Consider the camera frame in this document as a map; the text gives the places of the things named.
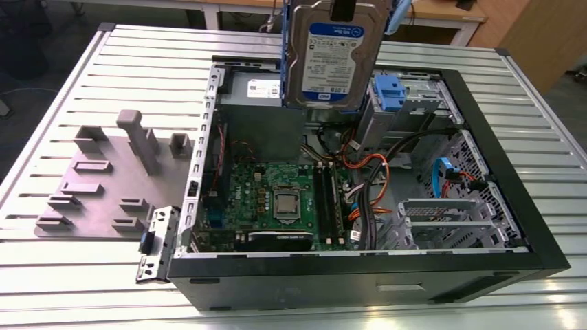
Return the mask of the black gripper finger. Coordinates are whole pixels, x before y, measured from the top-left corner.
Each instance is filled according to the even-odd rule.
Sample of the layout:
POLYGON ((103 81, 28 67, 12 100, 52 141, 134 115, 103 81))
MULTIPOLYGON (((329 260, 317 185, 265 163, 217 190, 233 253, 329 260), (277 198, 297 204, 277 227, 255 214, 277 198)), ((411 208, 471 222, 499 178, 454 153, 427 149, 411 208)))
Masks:
POLYGON ((330 6, 331 21, 353 21, 357 0, 333 0, 330 6))

